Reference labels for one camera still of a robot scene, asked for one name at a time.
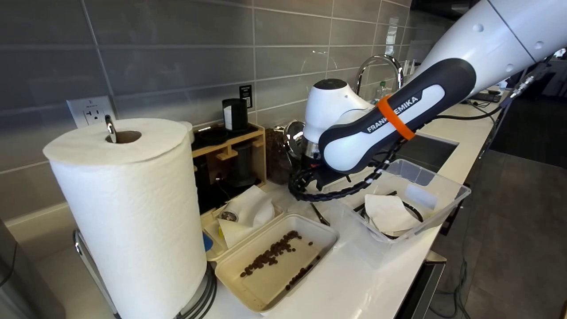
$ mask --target electrical outlet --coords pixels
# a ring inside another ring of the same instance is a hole
[[[251,86],[240,86],[239,89],[240,100],[244,100],[246,109],[251,109]]]
[[[104,123],[104,116],[115,119],[107,96],[67,100],[76,128]]]

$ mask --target wooden shelf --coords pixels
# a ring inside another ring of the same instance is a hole
[[[251,142],[251,162],[253,162],[251,167],[256,180],[263,183],[265,181],[265,130],[256,125],[251,125],[251,126],[255,128],[255,132],[228,139],[226,142],[217,146],[205,146],[205,148],[194,149],[191,153],[192,160],[205,157],[210,171],[208,173],[210,180],[214,180],[214,173],[217,173],[217,167],[221,167],[223,162],[228,162],[237,157],[237,151],[233,149],[233,146]]]

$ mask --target paper towel roll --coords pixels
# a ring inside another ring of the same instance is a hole
[[[189,130],[139,119],[129,144],[104,126],[68,132],[44,148],[51,171],[123,319],[169,319],[205,272]]]

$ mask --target orange band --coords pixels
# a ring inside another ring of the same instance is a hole
[[[387,98],[379,100],[375,103],[377,111],[386,118],[386,121],[400,134],[405,141],[410,141],[414,134],[400,121],[396,114],[393,114]]]

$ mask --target gray tile wall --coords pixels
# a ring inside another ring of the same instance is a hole
[[[409,4],[0,0],[0,219],[61,203],[40,149],[74,128],[65,100],[109,96],[122,119],[205,125],[251,84],[249,119],[283,125],[302,118],[317,80],[352,84],[371,54],[426,50],[446,25]]]

